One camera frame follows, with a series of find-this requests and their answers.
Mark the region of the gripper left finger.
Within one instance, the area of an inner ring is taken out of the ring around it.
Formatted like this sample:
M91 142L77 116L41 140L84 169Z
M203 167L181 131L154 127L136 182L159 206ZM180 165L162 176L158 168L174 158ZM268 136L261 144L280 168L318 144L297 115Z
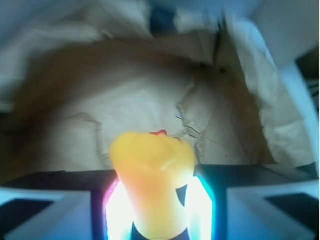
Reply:
M0 186L2 240L110 240L113 170L36 172Z

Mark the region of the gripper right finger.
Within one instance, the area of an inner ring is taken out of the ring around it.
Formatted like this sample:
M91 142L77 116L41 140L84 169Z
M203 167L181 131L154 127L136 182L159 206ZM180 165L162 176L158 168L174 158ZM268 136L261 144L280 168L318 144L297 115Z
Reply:
M316 174L280 165L198 165L211 197L215 240L317 240Z

